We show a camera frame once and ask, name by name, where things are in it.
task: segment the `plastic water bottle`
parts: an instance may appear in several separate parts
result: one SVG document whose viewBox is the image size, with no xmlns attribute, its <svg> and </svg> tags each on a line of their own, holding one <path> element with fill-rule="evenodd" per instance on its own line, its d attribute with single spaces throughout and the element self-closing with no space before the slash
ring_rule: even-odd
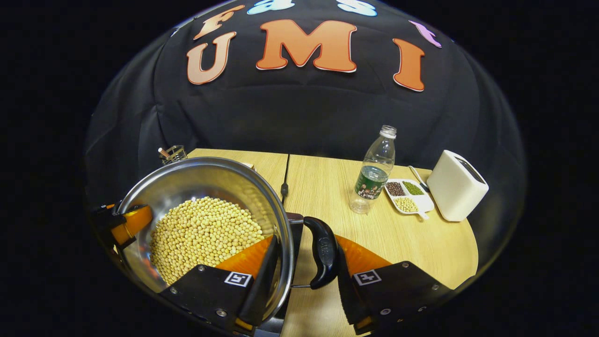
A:
<svg viewBox="0 0 599 337">
<path fill-rule="evenodd" d="M 383 191 L 395 164 L 393 140 L 396 133 L 396 128 L 383 125 L 379 132 L 380 137 L 364 156 L 358 180 L 349 199 L 352 211 L 358 214 L 368 213 Z"/>
</svg>

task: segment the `white divided dish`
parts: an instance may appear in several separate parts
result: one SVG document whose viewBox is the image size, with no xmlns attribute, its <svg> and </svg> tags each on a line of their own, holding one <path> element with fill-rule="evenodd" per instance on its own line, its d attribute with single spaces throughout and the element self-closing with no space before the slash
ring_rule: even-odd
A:
<svg viewBox="0 0 599 337">
<path fill-rule="evenodd" d="M 391 195 L 391 193 L 387 189 L 387 184 L 390 182 L 399 183 L 401 185 L 401 189 L 403 189 L 405 195 L 398 195 L 398 196 Z M 408 191 L 406 186 L 403 184 L 403 182 L 409 182 L 410 184 L 416 186 L 423 194 L 422 195 L 412 195 L 410 193 L 410 191 Z M 411 179 L 389 179 L 389 180 L 387 180 L 387 183 L 385 184 L 385 191 L 387 192 L 387 195 L 391 199 L 391 203 L 393 204 L 393 206 L 395 206 L 395 209 L 402 214 L 418 214 L 422 219 L 426 220 L 426 219 L 428 219 L 428 215 L 426 215 L 426 212 L 429 212 L 429 211 L 435 209 L 435 204 L 432 202 L 431 197 L 426 193 L 426 191 L 424 189 L 422 189 L 422 187 L 420 186 L 420 183 L 417 181 L 414 181 Z M 412 199 L 414 201 L 414 203 L 416 204 L 416 207 L 418 207 L 418 212 L 405 212 L 405 211 L 401 210 L 397 206 L 397 204 L 395 204 L 395 199 L 399 199 L 399 198 Z"/>
</svg>

